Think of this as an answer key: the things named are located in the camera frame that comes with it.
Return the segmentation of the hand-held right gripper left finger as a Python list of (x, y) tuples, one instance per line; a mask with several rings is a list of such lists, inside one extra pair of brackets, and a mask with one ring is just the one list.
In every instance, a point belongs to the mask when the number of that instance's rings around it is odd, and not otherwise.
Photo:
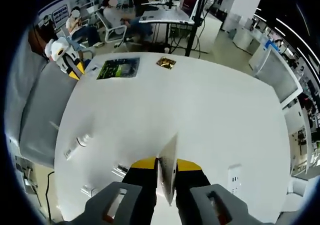
[(157, 203), (158, 159), (133, 163), (121, 182), (112, 182), (85, 205), (86, 225), (149, 225)]

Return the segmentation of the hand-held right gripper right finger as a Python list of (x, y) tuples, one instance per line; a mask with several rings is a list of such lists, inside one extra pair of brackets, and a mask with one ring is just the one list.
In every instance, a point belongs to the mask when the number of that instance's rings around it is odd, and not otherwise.
[(176, 206), (183, 225), (249, 225), (247, 204), (219, 184), (211, 184), (202, 168), (178, 159)]

